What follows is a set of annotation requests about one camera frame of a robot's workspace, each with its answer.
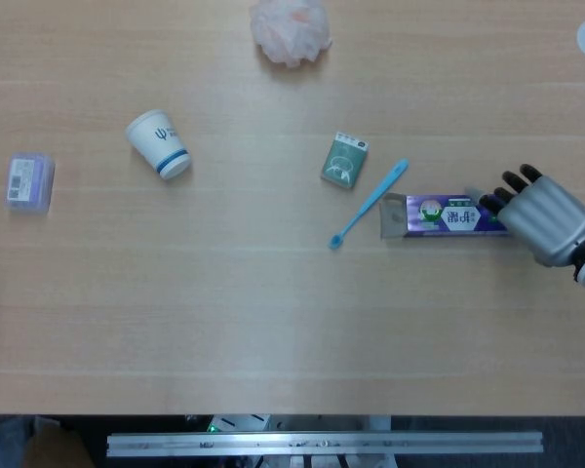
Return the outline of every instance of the label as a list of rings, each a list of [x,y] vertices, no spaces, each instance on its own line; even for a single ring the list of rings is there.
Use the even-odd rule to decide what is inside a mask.
[[[9,173],[7,200],[12,202],[29,202],[32,187],[32,173],[35,162],[30,159],[14,159]]]

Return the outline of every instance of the toothbrush handle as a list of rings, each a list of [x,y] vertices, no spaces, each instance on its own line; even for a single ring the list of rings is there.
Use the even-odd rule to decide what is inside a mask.
[[[383,178],[383,180],[377,185],[377,188],[374,189],[372,194],[369,196],[367,201],[362,205],[360,210],[358,211],[358,216],[362,216],[366,213],[370,207],[372,207],[377,200],[381,198],[381,196],[388,191],[388,189],[392,186],[394,182],[406,171],[408,166],[410,165],[410,161],[407,159],[402,159],[399,161],[394,168],[390,170],[388,175]]]

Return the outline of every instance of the blue stripe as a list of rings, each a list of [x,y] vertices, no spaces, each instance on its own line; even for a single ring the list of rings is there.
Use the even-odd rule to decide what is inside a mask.
[[[166,157],[165,159],[163,159],[160,164],[158,166],[156,166],[156,172],[159,174],[163,169],[165,169],[165,167],[171,163],[174,159],[179,158],[180,156],[183,156],[185,154],[188,154],[188,151],[186,151],[185,149],[180,149],[179,151],[176,151],[174,154]]]

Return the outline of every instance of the cup logo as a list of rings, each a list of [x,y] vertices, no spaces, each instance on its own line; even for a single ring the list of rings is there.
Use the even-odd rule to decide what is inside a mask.
[[[156,129],[155,134],[156,137],[158,137],[159,139],[163,139],[164,141],[167,141],[167,132],[165,131],[165,129]]]

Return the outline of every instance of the toothpaste box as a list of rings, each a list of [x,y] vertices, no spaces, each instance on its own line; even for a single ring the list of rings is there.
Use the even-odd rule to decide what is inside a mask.
[[[381,238],[425,236],[502,236],[496,216],[467,195],[386,194],[381,209]]]

